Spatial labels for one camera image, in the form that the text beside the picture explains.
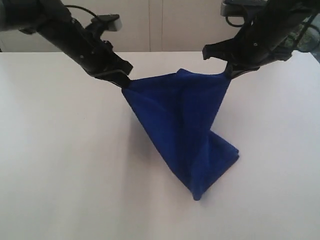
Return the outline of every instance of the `blue cloth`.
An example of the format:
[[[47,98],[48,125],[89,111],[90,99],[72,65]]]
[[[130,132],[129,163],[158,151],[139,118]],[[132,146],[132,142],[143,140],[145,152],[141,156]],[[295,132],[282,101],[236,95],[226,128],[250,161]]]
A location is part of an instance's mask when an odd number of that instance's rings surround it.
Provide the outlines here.
[[[230,82],[223,73],[180,69],[122,89],[154,146],[196,201],[239,158],[234,146],[210,130]]]

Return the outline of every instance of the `white table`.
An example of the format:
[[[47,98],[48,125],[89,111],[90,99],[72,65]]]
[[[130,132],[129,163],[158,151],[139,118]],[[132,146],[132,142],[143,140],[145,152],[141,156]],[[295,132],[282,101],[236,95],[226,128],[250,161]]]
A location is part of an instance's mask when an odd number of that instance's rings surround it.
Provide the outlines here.
[[[225,68],[122,53],[132,79]],[[170,172],[120,89],[62,53],[0,54],[1,240],[320,239],[320,66],[296,53],[235,79],[213,130],[240,159],[203,196]]]

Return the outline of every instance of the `blue towel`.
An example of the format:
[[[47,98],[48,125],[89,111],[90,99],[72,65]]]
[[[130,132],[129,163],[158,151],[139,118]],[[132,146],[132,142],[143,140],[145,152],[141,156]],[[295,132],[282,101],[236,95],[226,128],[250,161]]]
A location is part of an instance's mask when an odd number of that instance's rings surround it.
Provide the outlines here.
[[[171,171],[198,201],[239,158],[210,129],[231,80],[177,73],[133,81],[122,93]]]

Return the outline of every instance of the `cabinet door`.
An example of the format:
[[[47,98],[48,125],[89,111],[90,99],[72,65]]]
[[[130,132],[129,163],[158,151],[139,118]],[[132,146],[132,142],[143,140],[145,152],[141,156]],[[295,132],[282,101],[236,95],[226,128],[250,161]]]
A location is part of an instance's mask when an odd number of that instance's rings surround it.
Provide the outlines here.
[[[64,4],[79,5],[97,15],[120,14],[122,29],[106,32],[103,40],[109,40],[118,52],[147,52],[150,50],[149,0],[62,0]],[[79,9],[70,9],[74,18],[83,26],[92,16]],[[19,31],[1,32],[2,50],[6,52],[55,52],[58,49],[40,35],[25,35]]]
[[[162,50],[201,51],[206,44],[233,38],[239,29],[229,26],[220,15],[221,3],[163,0]]]

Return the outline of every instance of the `white tabletop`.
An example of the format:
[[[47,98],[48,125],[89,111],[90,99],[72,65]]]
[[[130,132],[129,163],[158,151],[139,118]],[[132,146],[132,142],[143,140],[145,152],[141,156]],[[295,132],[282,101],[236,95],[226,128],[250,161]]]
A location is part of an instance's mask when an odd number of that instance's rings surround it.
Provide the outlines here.
[[[218,74],[198,52],[122,53],[132,79]],[[213,130],[240,159],[203,196],[170,172],[116,86],[62,53],[0,54],[1,240],[320,239],[320,67],[235,79]]]

